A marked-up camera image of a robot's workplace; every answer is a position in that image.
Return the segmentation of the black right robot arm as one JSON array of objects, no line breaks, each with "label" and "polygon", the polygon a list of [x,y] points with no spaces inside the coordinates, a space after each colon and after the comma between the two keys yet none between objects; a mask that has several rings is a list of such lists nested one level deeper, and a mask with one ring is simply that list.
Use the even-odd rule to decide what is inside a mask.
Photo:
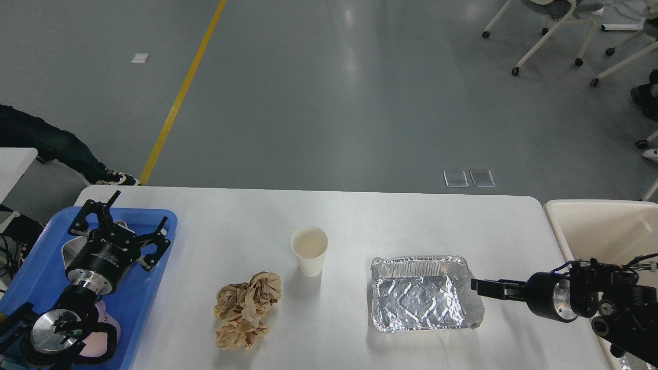
[{"label": "black right robot arm", "polygon": [[637,256],[622,265],[596,258],[571,260],[526,281],[472,279],[481,297],[523,302],[536,316],[562,323],[577,318],[610,344],[611,355],[633,355],[656,366],[656,288],[639,283],[639,271],[655,271],[652,255]]}]

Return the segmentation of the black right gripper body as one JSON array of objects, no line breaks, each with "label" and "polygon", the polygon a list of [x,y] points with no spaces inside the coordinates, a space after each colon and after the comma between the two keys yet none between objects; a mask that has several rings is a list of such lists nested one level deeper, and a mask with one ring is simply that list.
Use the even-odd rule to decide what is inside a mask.
[{"label": "black right gripper body", "polygon": [[536,272],[524,285],[524,301],[541,318],[563,323],[574,321],[570,282],[551,272]]}]

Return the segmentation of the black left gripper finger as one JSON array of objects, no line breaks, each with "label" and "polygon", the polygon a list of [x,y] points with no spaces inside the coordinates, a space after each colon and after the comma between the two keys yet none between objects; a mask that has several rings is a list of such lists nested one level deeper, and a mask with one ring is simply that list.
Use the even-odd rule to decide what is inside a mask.
[{"label": "black left gripper finger", "polygon": [[165,233],[167,220],[167,216],[164,216],[155,231],[135,237],[135,245],[138,246],[138,251],[141,251],[141,248],[148,245],[156,246],[155,252],[141,255],[136,260],[144,271],[151,271],[171,246],[171,241],[167,239]]},{"label": "black left gripper finger", "polygon": [[[69,234],[85,237],[116,237],[117,225],[114,223],[110,208],[120,194],[120,191],[116,191],[105,203],[88,199],[72,220]],[[89,227],[87,216],[90,214],[94,214],[97,218],[98,226],[96,229],[90,229]]]}]

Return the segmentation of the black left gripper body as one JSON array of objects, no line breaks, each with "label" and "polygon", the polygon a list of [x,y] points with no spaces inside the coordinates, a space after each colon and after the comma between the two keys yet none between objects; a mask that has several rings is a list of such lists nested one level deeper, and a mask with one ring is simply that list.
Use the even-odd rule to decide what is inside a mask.
[{"label": "black left gripper body", "polygon": [[117,290],[118,284],[136,260],[138,250],[131,250],[136,233],[119,230],[116,237],[89,240],[65,270],[71,284],[82,286],[97,295]]}]

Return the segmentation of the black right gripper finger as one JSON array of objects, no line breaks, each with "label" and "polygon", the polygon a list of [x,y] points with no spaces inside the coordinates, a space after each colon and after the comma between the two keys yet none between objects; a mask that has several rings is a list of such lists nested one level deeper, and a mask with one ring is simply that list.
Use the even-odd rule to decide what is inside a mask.
[{"label": "black right gripper finger", "polygon": [[525,286],[524,281],[470,279],[470,288],[477,295],[496,300],[525,301]]}]

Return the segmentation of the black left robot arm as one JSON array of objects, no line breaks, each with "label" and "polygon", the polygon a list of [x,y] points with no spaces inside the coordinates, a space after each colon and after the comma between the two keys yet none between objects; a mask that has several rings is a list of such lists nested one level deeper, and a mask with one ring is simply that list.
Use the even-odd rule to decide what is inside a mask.
[{"label": "black left robot arm", "polygon": [[48,222],[2,297],[2,368],[130,367],[178,220],[118,194]]}]

